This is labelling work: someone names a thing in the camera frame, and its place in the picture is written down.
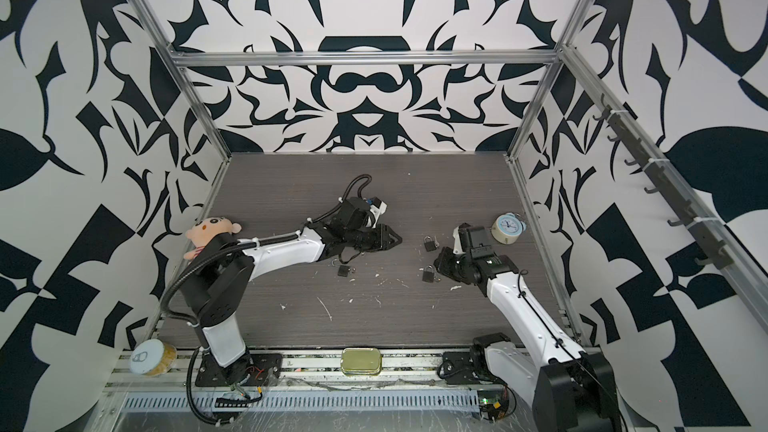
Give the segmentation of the black padlock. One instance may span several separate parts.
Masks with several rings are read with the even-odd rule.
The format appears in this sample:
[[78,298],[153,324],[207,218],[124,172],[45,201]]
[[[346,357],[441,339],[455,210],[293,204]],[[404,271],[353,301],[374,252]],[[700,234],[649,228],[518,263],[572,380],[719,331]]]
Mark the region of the black padlock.
[[422,281],[425,283],[435,283],[440,281],[440,278],[432,265],[423,268]]
[[335,268],[336,273],[339,277],[347,278],[347,277],[350,277],[355,272],[354,267],[351,267],[348,264],[341,263],[337,260],[334,260],[331,263],[331,266]]
[[439,249],[438,241],[432,236],[425,236],[423,239],[423,245],[427,252],[434,252]]

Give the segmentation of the black padlock front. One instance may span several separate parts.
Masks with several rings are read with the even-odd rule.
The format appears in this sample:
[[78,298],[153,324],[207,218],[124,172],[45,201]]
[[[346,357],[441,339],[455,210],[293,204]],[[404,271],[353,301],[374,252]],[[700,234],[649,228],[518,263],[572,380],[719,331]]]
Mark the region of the black padlock front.
[[336,273],[339,277],[347,278],[347,277],[350,277],[355,272],[354,267],[351,267],[348,264],[341,263],[337,260],[334,260],[331,263],[331,266],[335,268]]

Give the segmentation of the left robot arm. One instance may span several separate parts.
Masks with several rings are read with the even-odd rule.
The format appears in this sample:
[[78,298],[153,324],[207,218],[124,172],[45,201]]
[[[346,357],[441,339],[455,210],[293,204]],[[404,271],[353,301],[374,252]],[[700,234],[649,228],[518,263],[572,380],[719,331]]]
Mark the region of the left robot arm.
[[251,405],[262,398],[243,388],[254,380],[258,367],[236,316],[253,280],[329,259],[345,267],[348,262],[342,255],[346,249],[360,256],[401,244],[401,236],[381,221],[386,203],[363,194],[371,181],[369,174],[353,178],[329,211],[306,219],[298,230],[285,234],[240,239],[240,226],[225,217],[207,218],[187,231],[194,247],[184,256],[186,268],[160,299],[161,315],[193,328],[200,343],[193,354],[214,361],[224,384],[239,395],[234,404]]

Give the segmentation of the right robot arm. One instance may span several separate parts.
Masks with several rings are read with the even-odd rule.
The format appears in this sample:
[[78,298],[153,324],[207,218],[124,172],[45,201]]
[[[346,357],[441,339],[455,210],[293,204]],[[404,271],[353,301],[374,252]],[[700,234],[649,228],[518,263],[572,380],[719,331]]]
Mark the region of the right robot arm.
[[504,335],[474,340],[479,372],[522,399],[540,431],[624,431],[613,367],[587,352],[546,312],[524,273],[498,254],[487,229],[459,225],[454,244],[434,261],[440,275],[479,288],[504,316],[522,345]]

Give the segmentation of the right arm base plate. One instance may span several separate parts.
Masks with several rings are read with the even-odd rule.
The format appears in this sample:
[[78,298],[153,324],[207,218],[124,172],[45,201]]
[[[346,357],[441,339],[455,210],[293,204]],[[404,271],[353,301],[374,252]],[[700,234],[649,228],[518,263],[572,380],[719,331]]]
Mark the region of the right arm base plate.
[[436,373],[449,385],[503,384],[490,372],[484,356],[473,351],[444,352]]

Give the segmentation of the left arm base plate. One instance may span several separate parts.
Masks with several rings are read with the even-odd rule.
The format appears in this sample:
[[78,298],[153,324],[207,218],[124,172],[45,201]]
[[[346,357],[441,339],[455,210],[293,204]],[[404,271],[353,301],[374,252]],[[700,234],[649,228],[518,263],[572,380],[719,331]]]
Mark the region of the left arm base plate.
[[283,356],[279,353],[249,353],[228,367],[221,367],[211,353],[202,355],[194,376],[197,387],[225,387],[237,383],[264,387],[280,378]]

